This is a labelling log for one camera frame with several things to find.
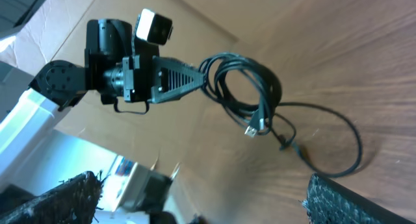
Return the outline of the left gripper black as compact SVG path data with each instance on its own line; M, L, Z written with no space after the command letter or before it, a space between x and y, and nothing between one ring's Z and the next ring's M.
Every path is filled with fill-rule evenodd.
M175 58L159 57L159 46L134 38L132 53L122 60L125 102L177 101L201 88L205 75Z

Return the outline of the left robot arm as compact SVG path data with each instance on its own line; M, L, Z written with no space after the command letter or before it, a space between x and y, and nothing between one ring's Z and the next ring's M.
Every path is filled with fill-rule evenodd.
M87 23L84 66L65 60L48 62L29 83L22 99L54 106L54 122L90 90L103 105L118 110L118 99L146 106L177 101L201 88L205 75L174 58L159 55L172 32L172 20L160 15L148 22L139 15L136 25L117 19Z

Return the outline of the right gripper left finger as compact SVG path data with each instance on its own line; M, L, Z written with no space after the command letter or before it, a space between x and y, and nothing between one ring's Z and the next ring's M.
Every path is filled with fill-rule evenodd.
M58 186L1 214L5 224L85 223L95 219L102 198L102 172L85 171Z

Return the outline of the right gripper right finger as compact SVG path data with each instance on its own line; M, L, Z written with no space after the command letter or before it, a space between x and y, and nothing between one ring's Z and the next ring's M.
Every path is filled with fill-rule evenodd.
M302 206L314 224L413 224L318 173L309 180Z

